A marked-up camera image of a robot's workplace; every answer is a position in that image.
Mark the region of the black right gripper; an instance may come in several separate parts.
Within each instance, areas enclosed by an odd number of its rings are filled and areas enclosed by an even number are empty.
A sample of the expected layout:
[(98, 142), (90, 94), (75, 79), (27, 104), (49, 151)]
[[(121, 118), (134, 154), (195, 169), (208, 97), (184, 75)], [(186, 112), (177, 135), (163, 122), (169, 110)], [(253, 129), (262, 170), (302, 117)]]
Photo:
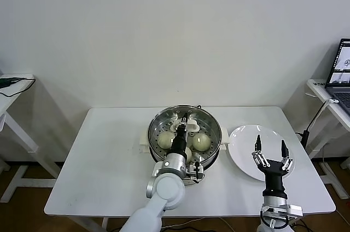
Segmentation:
[(281, 156), (281, 162), (267, 160), (262, 153), (260, 135), (257, 135), (252, 157), (258, 169), (265, 175), (265, 190), (262, 192), (263, 196), (288, 198), (285, 193), (285, 187), (283, 186), (283, 176), (291, 169), (294, 159), (290, 157), (289, 149), (284, 140), (281, 140)]

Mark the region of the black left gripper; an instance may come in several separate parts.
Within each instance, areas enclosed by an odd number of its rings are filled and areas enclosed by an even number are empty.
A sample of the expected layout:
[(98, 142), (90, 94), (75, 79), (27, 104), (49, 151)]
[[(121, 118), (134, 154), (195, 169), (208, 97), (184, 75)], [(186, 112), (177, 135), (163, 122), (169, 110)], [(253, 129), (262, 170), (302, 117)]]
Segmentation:
[(185, 125), (188, 124), (188, 113), (184, 114), (180, 121), (180, 125), (177, 127), (177, 135), (175, 136), (172, 146), (168, 151), (168, 154), (176, 153), (182, 156), (186, 156), (186, 128)]

